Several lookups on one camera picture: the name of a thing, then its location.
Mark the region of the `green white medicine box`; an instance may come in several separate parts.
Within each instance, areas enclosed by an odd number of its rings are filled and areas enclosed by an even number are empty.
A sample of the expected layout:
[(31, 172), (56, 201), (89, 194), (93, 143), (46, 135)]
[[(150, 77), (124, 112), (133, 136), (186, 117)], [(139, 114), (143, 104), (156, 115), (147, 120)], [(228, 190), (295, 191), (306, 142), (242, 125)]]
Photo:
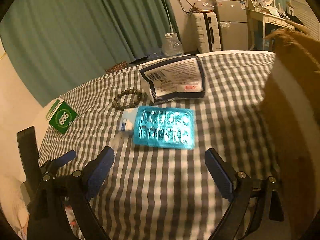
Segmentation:
[(47, 112), (46, 120), (61, 134), (70, 128), (78, 113), (62, 98), (57, 98)]

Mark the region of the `brown cardboard box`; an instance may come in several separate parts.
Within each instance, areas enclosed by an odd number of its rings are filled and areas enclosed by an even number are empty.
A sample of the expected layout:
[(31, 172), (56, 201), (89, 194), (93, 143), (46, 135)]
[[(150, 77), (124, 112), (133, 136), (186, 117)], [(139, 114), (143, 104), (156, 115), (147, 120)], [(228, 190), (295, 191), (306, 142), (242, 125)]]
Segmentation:
[(261, 109), (277, 152), (293, 239), (319, 239), (319, 42), (279, 29)]

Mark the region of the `green checkered tablecloth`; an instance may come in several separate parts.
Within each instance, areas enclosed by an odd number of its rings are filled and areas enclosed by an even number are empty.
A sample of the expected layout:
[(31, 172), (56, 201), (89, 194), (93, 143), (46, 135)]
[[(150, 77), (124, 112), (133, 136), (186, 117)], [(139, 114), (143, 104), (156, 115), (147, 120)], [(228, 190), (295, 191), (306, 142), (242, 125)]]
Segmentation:
[(253, 179), (279, 171), (260, 109), (274, 59), (257, 51), (200, 57), (206, 97), (162, 104), (193, 111), (191, 150), (164, 147), (187, 142), (188, 132), (166, 127), (186, 124), (176, 114), (149, 112), (137, 134), (119, 131), (122, 113), (112, 103), (124, 90), (140, 88), (140, 66), (88, 81), (63, 94), (78, 116), (65, 134), (47, 129), (40, 163), (74, 150), (76, 158), (58, 171), (68, 175), (110, 146), (114, 164), (91, 206), (111, 239), (207, 239), (228, 207), (204, 163), (207, 149)]

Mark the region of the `white blue small box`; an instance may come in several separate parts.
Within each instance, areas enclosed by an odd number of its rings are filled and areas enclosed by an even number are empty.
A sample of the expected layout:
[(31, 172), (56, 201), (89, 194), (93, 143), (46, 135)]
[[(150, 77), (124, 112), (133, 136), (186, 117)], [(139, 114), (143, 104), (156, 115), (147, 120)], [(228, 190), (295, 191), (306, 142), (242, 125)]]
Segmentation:
[(137, 116), (138, 108), (127, 108), (123, 111), (119, 131), (132, 134), (134, 132), (135, 121)]

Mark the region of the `blue foil pill blister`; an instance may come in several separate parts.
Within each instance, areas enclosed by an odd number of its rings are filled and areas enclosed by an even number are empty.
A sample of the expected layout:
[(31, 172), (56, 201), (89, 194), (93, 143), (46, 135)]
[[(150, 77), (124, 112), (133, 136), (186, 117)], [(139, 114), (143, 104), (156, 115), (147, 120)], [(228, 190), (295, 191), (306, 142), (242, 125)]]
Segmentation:
[(194, 111), (187, 108), (138, 108), (133, 142), (158, 148), (192, 150), (195, 146)]

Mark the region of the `green curtain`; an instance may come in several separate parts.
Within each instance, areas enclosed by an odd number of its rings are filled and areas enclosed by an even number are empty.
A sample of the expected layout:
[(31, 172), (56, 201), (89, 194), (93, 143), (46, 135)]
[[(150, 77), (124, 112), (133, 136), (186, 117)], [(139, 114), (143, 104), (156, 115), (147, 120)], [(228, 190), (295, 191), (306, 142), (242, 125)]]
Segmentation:
[(169, 0), (1, 0), (1, 40), (42, 106), (178, 31)]

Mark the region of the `white navy printed pouch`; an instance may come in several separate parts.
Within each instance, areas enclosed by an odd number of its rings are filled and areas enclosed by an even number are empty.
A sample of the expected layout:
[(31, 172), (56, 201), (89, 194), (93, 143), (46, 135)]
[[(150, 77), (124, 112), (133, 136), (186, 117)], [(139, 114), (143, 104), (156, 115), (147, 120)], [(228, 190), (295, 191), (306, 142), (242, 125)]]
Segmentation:
[(160, 60), (140, 69), (139, 77), (143, 91), (155, 104), (206, 96), (206, 75), (196, 55)]

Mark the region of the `clear water bottle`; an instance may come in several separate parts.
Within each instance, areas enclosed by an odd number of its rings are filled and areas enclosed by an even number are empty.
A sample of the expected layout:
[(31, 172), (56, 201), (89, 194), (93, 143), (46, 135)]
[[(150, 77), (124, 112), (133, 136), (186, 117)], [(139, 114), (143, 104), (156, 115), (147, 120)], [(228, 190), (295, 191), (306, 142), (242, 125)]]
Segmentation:
[(162, 42), (162, 52), (165, 56), (180, 56), (184, 54), (183, 46), (175, 33), (166, 33)]

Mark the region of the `white suitcase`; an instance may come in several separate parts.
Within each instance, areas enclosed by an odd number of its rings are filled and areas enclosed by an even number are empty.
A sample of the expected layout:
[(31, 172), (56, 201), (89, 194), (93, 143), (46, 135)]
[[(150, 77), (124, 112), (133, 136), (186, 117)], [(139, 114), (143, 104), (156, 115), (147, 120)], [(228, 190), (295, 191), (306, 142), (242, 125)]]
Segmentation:
[(197, 49), (200, 53), (221, 50), (220, 31), (216, 13), (196, 12), (191, 15)]

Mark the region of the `white vanity desk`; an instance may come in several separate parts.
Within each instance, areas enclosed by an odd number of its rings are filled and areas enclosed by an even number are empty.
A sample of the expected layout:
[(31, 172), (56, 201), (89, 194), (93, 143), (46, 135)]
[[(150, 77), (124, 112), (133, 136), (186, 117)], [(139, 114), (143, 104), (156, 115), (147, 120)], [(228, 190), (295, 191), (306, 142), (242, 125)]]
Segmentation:
[(284, 19), (278, 16), (274, 16), (272, 14), (267, 14), (264, 12), (259, 12), (251, 9), (247, 9), (247, 19), (248, 19), (248, 29), (250, 33), (251, 43), (250, 50), (254, 49), (255, 46), (255, 35), (256, 27), (254, 26), (255, 21), (260, 21), (263, 24), (263, 50), (265, 50), (265, 37), (266, 37), (266, 24), (272, 24), (277, 27), (286, 28), (290, 30), (295, 30), (297, 27), (295, 26), (295, 22), (291, 20)]

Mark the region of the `small grey refrigerator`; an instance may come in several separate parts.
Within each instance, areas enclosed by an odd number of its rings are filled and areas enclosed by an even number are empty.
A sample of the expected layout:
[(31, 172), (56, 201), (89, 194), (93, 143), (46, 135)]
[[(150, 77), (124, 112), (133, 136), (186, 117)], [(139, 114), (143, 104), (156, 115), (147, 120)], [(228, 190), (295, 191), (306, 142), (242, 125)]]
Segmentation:
[(244, 1), (216, 0), (222, 50), (248, 49), (248, 22)]

